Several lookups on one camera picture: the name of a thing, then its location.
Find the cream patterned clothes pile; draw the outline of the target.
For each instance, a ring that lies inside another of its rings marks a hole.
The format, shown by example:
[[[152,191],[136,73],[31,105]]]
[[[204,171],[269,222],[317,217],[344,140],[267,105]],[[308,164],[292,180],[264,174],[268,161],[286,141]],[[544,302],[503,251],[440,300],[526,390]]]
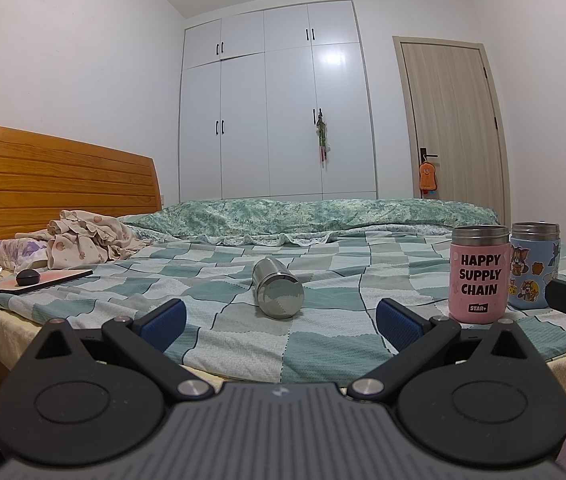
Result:
[[[62,210],[45,229],[14,237],[46,242],[48,268],[54,270],[126,260],[152,244],[114,217],[83,210]]]

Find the green hanging ornament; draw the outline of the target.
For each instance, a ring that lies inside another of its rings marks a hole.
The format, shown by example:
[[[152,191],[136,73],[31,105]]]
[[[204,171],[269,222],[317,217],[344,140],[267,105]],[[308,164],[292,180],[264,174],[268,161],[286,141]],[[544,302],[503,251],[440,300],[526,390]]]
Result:
[[[317,119],[315,120],[315,128],[319,141],[320,162],[323,166],[327,164],[327,156],[329,156],[329,144],[327,144],[327,127],[323,118],[322,110],[319,110]]]

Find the steel cup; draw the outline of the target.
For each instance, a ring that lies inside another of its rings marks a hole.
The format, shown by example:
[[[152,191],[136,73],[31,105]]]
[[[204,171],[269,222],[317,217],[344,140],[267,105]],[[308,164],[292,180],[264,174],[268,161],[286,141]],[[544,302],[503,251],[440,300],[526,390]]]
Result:
[[[303,284],[280,260],[260,259],[254,264],[251,278],[257,307],[269,318],[293,318],[303,307]]]

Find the orange hanging door charm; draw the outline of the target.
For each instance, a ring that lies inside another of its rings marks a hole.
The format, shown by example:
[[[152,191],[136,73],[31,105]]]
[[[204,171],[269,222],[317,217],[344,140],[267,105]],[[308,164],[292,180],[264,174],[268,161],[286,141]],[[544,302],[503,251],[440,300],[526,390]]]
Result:
[[[431,162],[422,162],[419,167],[419,189],[422,196],[438,191],[436,167]]]

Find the checkered green bed sheet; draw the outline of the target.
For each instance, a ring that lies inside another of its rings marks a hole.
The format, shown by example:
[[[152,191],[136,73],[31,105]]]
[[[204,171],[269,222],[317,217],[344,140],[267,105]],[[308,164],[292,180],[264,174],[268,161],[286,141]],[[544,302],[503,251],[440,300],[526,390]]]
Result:
[[[83,278],[28,294],[0,292],[0,310],[36,324],[97,328],[141,318],[168,300],[187,310],[170,359],[252,382],[346,385],[398,350],[376,325],[389,298],[423,318],[448,311],[449,233],[353,231],[311,246],[144,247]]]

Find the purple patterned cloth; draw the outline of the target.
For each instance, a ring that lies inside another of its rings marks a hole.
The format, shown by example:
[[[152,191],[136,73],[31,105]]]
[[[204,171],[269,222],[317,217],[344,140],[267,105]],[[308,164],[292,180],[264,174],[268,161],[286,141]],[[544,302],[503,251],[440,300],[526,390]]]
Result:
[[[0,268],[14,273],[48,266],[48,246],[29,237],[0,240]]]

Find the blue cartoon sticker cup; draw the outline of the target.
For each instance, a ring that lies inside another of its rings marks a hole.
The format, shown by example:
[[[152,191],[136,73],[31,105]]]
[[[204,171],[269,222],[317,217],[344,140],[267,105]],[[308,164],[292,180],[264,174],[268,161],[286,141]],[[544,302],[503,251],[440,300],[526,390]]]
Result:
[[[546,308],[546,285],[556,278],[560,264],[560,226],[548,222],[516,222],[511,229],[510,242],[508,304],[518,310]]]

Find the wooden door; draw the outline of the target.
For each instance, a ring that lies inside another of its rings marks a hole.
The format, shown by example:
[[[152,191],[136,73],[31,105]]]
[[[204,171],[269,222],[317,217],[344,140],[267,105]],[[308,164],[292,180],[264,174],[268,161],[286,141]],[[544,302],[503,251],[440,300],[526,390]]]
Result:
[[[486,49],[478,42],[394,38],[409,132],[414,195],[493,210],[511,222],[501,110]],[[438,191],[419,189],[420,148],[437,158]]]

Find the orange wooden headboard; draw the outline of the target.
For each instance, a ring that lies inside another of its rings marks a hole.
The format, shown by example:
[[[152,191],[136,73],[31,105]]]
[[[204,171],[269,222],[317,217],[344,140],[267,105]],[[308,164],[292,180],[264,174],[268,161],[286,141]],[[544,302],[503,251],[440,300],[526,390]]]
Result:
[[[0,240],[72,209],[113,217],[159,211],[153,159],[0,127]]]

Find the green floral duvet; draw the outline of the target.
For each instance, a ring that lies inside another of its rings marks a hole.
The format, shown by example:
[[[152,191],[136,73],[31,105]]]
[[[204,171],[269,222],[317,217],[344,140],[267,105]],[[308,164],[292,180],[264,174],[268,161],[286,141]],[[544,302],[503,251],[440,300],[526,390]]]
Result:
[[[459,226],[496,226],[496,213],[445,200],[313,200],[268,198],[191,200],[153,214],[120,217],[134,234],[155,242],[201,242],[223,246],[311,246],[347,234],[381,231],[447,236]]]

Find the black round puck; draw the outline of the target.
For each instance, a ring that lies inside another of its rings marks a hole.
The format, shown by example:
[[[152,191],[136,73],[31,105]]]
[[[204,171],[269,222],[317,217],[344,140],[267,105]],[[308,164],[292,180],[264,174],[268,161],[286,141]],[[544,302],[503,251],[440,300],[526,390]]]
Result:
[[[16,274],[15,281],[20,287],[36,285],[40,282],[40,273],[35,269],[24,269]]]

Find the white wardrobe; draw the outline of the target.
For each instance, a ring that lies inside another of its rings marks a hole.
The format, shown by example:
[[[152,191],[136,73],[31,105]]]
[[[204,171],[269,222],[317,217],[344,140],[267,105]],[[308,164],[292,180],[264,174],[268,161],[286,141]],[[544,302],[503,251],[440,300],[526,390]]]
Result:
[[[322,110],[329,156],[320,162]],[[374,142],[349,0],[235,14],[184,34],[179,193],[187,200],[374,198]]]

